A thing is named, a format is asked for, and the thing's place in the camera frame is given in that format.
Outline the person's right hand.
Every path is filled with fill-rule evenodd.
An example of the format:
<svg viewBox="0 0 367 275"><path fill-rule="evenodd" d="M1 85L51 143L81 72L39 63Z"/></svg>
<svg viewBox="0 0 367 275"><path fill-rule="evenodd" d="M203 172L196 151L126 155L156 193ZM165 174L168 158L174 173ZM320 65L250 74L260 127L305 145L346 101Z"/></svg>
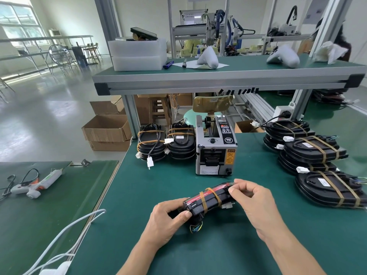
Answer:
<svg viewBox="0 0 367 275"><path fill-rule="evenodd" d="M243 208L255 229L284 223L273 195L268 188L243 179L235 179L234 185L231 187L254 193L252 198L235 201Z"/></svg>

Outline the person's left hand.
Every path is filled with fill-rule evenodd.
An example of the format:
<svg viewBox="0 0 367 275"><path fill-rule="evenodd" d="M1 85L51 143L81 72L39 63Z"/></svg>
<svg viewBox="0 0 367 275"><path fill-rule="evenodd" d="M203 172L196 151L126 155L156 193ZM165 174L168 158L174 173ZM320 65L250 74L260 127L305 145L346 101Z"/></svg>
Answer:
<svg viewBox="0 0 367 275"><path fill-rule="evenodd" d="M141 235L146 239L159 242L163 247L181 226L173 226L169 212L178 209L186 198L173 199L158 203L150 214L149 221Z"/></svg>

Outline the black lamp bundle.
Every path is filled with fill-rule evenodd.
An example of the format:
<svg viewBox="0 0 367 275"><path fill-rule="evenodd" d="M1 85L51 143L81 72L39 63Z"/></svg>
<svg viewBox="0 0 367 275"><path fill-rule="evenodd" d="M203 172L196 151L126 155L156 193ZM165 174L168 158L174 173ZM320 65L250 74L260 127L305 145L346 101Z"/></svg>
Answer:
<svg viewBox="0 0 367 275"><path fill-rule="evenodd" d="M182 205L168 215L175 218L179 213L188 211L192 214L188 224L190 232L196 233L203 226L203 219L208 212L216 209L231 209L235 204L235 200L229 193L229 188L233 186L233 182L225 182L212 188L208 187L199 194L183 201Z"/></svg>
<svg viewBox="0 0 367 275"><path fill-rule="evenodd" d="M342 171L297 174L295 184L312 202L331 208L367 209L367 178Z"/></svg>
<svg viewBox="0 0 367 275"><path fill-rule="evenodd" d="M340 147L336 136L314 135L285 142L283 150L294 160L302 163L327 163L349 157Z"/></svg>
<svg viewBox="0 0 367 275"><path fill-rule="evenodd" d="M278 162L286 171L292 174L307 173L310 171L339 171L337 166L331 162L304 163L290 157L285 151L279 153Z"/></svg>
<svg viewBox="0 0 367 275"><path fill-rule="evenodd" d="M162 160L166 156L165 136L163 128L156 123L140 127L135 157L146 161L149 170L154 166L154 162Z"/></svg>
<svg viewBox="0 0 367 275"><path fill-rule="evenodd" d="M266 135L264 136L264 144L275 152L280 152L284 149L285 140L296 139L309 136L315 136L316 133L310 129L309 123L305 121L290 121L279 120L275 122L268 122L261 126Z"/></svg>
<svg viewBox="0 0 367 275"><path fill-rule="evenodd" d="M168 155L174 160L188 160L196 154L196 135L194 126L186 117L172 123L167 131L165 143Z"/></svg>

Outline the person's right forearm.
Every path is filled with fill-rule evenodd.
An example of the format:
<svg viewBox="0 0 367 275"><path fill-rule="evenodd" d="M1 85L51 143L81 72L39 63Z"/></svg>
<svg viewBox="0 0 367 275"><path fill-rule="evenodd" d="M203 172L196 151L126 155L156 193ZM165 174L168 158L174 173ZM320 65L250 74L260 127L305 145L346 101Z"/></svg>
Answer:
<svg viewBox="0 0 367 275"><path fill-rule="evenodd" d="M282 275L327 275L284 223L256 228Z"/></svg>

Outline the person's left forearm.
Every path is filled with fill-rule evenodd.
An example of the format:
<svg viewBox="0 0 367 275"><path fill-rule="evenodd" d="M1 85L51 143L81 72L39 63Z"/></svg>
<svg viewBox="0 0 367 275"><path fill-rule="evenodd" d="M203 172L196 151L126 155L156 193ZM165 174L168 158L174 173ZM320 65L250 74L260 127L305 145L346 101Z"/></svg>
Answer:
<svg viewBox="0 0 367 275"><path fill-rule="evenodd" d="M161 244L141 237L116 275L147 275Z"/></svg>

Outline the grey automatic tape dispenser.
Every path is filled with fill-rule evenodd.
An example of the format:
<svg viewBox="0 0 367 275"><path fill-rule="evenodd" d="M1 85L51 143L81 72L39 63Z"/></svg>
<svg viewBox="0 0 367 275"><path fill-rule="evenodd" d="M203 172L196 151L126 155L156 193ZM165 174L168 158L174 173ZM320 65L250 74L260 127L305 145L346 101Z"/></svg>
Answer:
<svg viewBox="0 0 367 275"><path fill-rule="evenodd" d="M196 174L231 176L238 143L227 116L196 115Z"/></svg>

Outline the small cardboard box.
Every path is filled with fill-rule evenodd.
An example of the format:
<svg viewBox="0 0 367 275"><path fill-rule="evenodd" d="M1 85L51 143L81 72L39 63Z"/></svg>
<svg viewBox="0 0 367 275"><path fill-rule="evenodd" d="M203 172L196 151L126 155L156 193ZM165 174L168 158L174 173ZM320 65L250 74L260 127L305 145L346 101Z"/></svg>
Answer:
<svg viewBox="0 0 367 275"><path fill-rule="evenodd" d="M261 127L255 128L253 120L239 121L235 124L235 133L265 133Z"/></svg>

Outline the white power socket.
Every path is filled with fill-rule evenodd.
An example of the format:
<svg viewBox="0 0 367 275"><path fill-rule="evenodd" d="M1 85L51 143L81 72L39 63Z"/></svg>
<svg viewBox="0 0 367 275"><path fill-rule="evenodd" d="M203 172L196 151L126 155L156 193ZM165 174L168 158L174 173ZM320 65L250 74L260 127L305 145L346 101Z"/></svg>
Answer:
<svg viewBox="0 0 367 275"><path fill-rule="evenodd" d="M274 110L272 122L281 120L291 120L291 116L294 111L294 106L277 106Z"/></svg>

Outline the green round stool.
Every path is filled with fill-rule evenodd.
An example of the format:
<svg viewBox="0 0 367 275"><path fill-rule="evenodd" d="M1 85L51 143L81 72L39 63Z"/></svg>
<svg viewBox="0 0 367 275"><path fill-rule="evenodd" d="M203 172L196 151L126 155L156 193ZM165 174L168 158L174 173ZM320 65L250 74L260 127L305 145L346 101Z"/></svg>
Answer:
<svg viewBox="0 0 367 275"><path fill-rule="evenodd" d="M184 114L184 119L186 119L186 124L196 126L196 116L199 115L202 120L207 116L206 112L195 112L192 109Z"/></svg>

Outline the large open cardboard box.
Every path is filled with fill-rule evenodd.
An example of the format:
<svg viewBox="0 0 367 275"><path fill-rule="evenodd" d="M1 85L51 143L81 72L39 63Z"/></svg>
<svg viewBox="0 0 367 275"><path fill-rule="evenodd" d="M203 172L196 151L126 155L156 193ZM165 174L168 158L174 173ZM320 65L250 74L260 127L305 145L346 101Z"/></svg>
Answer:
<svg viewBox="0 0 367 275"><path fill-rule="evenodd" d="M93 151L126 152L131 130L126 115L95 115L81 128Z"/></svg>

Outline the white paper sheet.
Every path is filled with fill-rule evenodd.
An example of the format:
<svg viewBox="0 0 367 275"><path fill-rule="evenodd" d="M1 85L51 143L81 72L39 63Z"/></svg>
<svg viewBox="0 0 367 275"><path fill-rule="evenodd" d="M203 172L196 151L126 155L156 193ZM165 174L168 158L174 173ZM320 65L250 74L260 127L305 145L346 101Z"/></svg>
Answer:
<svg viewBox="0 0 367 275"><path fill-rule="evenodd" d="M180 63L174 63L173 66L182 67L182 62ZM187 69L220 69L223 67L227 67L229 65L227 64L221 64L219 63L217 67L210 67L208 64L197 64L197 60L187 61Z"/></svg>

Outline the black parts under shelf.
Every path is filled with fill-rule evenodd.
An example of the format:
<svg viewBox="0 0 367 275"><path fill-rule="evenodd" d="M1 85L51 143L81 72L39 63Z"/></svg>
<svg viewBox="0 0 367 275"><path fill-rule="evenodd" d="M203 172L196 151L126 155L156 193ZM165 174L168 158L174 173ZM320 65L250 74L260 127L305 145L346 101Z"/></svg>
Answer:
<svg viewBox="0 0 367 275"><path fill-rule="evenodd" d="M346 100L341 92L329 92L327 90L313 90L312 97L319 103L334 104L339 106L354 105L360 102L356 100Z"/></svg>

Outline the white power adapter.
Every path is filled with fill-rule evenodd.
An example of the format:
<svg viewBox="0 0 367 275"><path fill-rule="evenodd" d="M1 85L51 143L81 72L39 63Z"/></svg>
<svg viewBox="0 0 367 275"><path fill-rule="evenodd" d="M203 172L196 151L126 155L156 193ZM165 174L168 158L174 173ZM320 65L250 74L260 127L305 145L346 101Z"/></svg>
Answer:
<svg viewBox="0 0 367 275"><path fill-rule="evenodd" d="M56 269L43 269L39 275L66 275L70 265L71 261L65 261Z"/></svg>

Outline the white plastic shell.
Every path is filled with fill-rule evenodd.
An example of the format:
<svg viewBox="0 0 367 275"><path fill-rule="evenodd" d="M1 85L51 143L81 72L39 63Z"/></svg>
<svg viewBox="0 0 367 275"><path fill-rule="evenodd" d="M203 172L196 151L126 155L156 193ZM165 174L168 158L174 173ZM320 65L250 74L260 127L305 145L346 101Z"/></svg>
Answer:
<svg viewBox="0 0 367 275"><path fill-rule="evenodd" d="M196 61L197 66L204 69L217 69L219 67L218 57L212 46L208 46Z"/></svg>
<svg viewBox="0 0 367 275"><path fill-rule="evenodd" d="M266 60L267 64L283 64L291 69L300 65L298 54L288 45L277 46Z"/></svg>

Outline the white hot glue gun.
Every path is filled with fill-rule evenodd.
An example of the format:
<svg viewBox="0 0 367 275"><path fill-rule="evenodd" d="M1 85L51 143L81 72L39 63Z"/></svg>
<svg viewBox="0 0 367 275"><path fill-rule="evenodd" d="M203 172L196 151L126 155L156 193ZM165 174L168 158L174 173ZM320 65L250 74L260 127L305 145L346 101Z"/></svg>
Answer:
<svg viewBox="0 0 367 275"><path fill-rule="evenodd" d="M25 181L28 174L32 171L36 172L36 177L32 180ZM39 171L35 168L30 169L22 181L13 186L10 189L11 194L26 194L27 197L31 199L39 198L41 195L41 190L48 189L51 185L53 185L62 175L62 169L52 169L51 172L42 180L39 179Z"/></svg>

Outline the crumpled white foam wrap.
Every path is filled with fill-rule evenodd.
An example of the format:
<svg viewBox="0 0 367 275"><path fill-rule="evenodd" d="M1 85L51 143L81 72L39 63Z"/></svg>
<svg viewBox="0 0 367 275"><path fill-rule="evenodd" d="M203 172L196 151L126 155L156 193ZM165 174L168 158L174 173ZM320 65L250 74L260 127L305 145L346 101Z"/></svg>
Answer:
<svg viewBox="0 0 367 275"><path fill-rule="evenodd" d="M327 41L315 51L312 56L312 60L314 62L327 62L328 64L334 64L337 59L346 55L348 51L349 49L345 47L334 44L331 41Z"/></svg>

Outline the white foam box stack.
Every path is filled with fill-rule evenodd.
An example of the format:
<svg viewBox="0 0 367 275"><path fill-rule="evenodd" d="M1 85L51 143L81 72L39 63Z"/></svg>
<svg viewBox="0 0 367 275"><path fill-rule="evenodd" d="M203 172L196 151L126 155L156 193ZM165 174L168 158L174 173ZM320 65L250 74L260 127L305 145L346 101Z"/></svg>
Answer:
<svg viewBox="0 0 367 275"><path fill-rule="evenodd" d="M123 41L108 42L115 71L162 70L167 61L167 41Z"/></svg>

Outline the black flat device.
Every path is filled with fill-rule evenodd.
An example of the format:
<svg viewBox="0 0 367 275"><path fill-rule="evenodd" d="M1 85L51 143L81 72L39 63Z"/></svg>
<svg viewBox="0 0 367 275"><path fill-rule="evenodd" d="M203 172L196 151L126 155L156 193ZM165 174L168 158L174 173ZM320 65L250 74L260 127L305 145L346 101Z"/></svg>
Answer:
<svg viewBox="0 0 367 275"><path fill-rule="evenodd" d="M135 41L156 41L158 39L157 34L139 27L131 27L130 31Z"/></svg>

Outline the aluminium frame green shelf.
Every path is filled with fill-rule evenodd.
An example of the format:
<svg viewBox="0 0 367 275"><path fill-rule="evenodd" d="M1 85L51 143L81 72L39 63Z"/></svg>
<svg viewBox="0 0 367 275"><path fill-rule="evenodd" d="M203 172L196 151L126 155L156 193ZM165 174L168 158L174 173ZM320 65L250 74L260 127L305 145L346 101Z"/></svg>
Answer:
<svg viewBox="0 0 367 275"><path fill-rule="evenodd" d="M317 48L330 40L334 41L345 19L352 0L329 0L320 31L309 57L302 54L297 69L282 65L267 64L265 55L220 56L219 61L228 64L219 70L184 70L170 67L160 71L116 72L111 67L93 76L99 96L121 95L130 124L132 137L140 130L134 95L153 93L200 93L227 91L249 95L248 101L259 119L270 114L270 107L262 99L253 97L259 91L295 90L292 102L295 108L291 119L300 119L314 89L342 89L358 87L365 77L367 66L345 61L334 64L313 62Z"/></svg>

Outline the aluminium frame dispensing machine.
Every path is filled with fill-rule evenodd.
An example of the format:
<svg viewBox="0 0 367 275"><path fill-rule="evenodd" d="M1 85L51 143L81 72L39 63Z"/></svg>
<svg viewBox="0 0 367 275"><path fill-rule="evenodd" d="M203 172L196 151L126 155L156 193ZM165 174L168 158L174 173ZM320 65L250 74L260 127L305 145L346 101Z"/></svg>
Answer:
<svg viewBox="0 0 367 275"><path fill-rule="evenodd" d="M223 10L209 13L208 9L180 10L180 25L171 28L171 53L177 57L177 41L184 49L184 41L203 40L204 45L216 45L224 39L224 46L237 45L241 39L260 39L255 30L243 28L233 17L226 18Z"/></svg>

